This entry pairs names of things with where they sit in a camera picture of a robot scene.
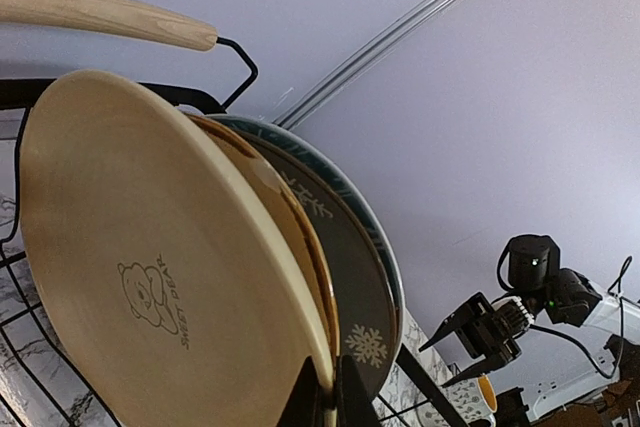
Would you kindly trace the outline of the grey reindeer plate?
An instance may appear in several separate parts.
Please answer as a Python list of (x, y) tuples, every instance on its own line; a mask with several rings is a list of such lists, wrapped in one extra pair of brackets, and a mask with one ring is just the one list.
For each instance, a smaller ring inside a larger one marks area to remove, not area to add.
[(274, 166), (310, 218), (332, 277), (341, 353), (356, 362), (367, 396), (374, 399), (392, 369), (402, 327), (373, 242), (349, 207), (316, 174), (262, 139), (236, 132)]

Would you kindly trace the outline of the cream bird pattern plate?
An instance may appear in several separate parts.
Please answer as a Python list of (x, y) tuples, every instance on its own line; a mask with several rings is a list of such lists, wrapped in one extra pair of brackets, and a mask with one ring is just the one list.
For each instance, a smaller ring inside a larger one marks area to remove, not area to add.
[(188, 118), (239, 169), (264, 204), (290, 247), (306, 280), (333, 357), (340, 352), (340, 326), (329, 266), (321, 242), (300, 202), (269, 161), (248, 141), (204, 116)]

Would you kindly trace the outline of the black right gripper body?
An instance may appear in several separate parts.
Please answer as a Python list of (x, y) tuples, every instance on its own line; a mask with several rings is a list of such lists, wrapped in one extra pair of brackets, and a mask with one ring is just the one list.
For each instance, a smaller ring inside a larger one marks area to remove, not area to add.
[(513, 360), (521, 354), (516, 338), (530, 326), (530, 313), (518, 296), (490, 303), (478, 292), (465, 301), (457, 336), (472, 359), (501, 357)]

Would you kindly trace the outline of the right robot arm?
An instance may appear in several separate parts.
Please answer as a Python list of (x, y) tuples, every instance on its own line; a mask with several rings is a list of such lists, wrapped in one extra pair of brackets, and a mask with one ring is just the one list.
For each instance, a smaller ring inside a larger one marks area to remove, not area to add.
[(455, 334), (475, 361), (456, 374), (458, 381), (506, 367), (521, 354), (518, 338), (530, 331), (556, 336), (587, 353), (575, 338), (537, 325), (538, 315), (545, 313), (554, 325), (607, 333), (605, 347), (614, 363), (606, 371), (592, 355), (587, 355), (587, 366), (573, 377), (562, 383), (543, 382), (535, 393), (523, 399), (532, 420), (540, 420), (617, 382), (622, 376), (620, 364), (626, 346), (639, 344), (639, 304), (623, 295), (620, 279), (602, 288), (581, 273), (561, 267), (560, 260), (560, 248), (549, 236), (523, 234), (511, 238), (496, 269), (503, 295), (489, 301), (483, 293), (475, 293), (446, 317), (420, 348), (427, 350)]

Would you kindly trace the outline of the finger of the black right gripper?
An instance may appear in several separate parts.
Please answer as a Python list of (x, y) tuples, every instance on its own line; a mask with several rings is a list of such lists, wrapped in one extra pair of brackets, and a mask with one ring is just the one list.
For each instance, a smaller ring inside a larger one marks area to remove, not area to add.
[(479, 362), (474, 363), (469, 366), (465, 370), (461, 371), (459, 374), (455, 375), (452, 379), (448, 380), (443, 384), (443, 387), (450, 387), (459, 382), (463, 382), (466, 380), (479, 378), (484, 376), (490, 372), (498, 370), (500, 368), (500, 356), (492, 355), (486, 357)]

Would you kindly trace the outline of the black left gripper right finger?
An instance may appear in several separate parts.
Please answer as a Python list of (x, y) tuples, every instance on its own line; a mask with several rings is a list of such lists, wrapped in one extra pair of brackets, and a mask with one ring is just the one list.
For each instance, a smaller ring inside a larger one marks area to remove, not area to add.
[(446, 338), (451, 333), (460, 329), (467, 323), (467, 315), (464, 313), (454, 312), (445, 318), (440, 326), (436, 329), (435, 333), (429, 338), (427, 342), (422, 344), (419, 348), (419, 352), (424, 352), (427, 349), (435, 346), (438, 342)]

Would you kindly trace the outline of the red and teal plate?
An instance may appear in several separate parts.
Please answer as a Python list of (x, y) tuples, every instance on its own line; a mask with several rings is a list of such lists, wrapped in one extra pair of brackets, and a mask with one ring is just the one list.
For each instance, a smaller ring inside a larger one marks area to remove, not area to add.
[(399, 318), (403, 322), (406, 296), (399, 264), (391, 242), (366, 198), (351, 179), (325, 154), (294, 133), (273, 123), (229, 115), (210, 114), (208, 118), (241, 133), (262, 139), (277, 147), (316, 174), (349, 207), (365, 228), (385, 268)]

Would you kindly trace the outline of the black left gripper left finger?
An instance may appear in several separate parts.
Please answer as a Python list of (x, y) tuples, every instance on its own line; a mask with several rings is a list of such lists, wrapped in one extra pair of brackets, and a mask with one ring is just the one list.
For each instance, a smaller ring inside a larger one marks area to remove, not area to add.
[(337, 425), (341, 427), (380, 427), (380, 421), (367, 397), (356, 362), (340, 356), (336, 375)]

